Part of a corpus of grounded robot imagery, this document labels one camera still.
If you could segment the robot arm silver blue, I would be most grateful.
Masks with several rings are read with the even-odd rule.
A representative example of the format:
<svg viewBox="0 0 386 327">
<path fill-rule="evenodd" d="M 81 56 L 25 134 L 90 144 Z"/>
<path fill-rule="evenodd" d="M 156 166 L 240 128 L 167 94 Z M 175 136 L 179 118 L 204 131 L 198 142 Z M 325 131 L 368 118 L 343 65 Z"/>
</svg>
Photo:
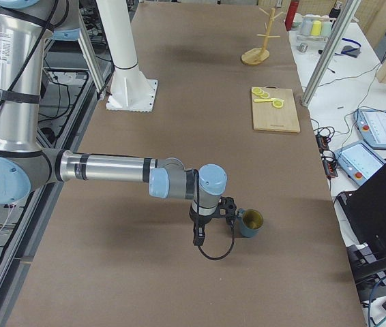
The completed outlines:
<svg viewBox="0 0 386 327">
<path fill-rule="evenodd" d="M 191 201 L 193 243 L 201 246 L 206 224 L 234 209 L 223 196 L 220 166 L 187 170 L 175 158 L 73 153 L 37 143 L 44 41 L 71 31 L 77 16 L 76 1 L 0 1 L 0 204 L 73 178 L 146 183 L 153 197 Z"/>
</svg>

